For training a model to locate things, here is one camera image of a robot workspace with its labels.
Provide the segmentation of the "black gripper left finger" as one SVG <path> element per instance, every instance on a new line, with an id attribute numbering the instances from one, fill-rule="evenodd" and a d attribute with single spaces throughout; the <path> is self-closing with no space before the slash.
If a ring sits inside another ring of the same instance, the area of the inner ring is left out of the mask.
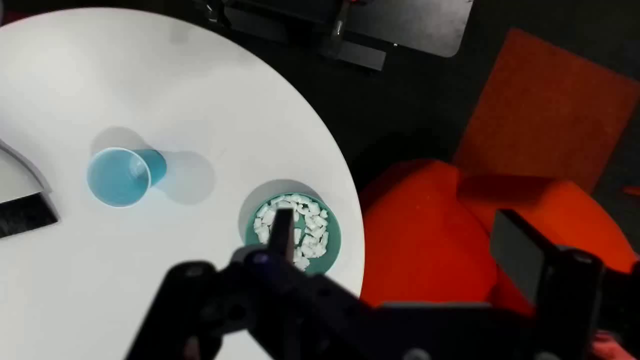
<path id="1" fill-rule="evenodd" d="M 294 211 L 282 208 L 276 213 L 270 238 L 268 238 L 268 250 L 282 260 L 289 262 L 294 254 Z"/>

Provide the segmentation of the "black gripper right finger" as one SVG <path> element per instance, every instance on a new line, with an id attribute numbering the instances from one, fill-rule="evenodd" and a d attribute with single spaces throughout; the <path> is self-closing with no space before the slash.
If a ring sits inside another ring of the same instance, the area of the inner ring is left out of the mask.
<path id="1" fill-rule="evenodd" d="M 494 217 L 490 254 L 498 267 L 495 300 L 503 309 L 536 315 L 553 295 L 560 249 L 516 211 Z"/>

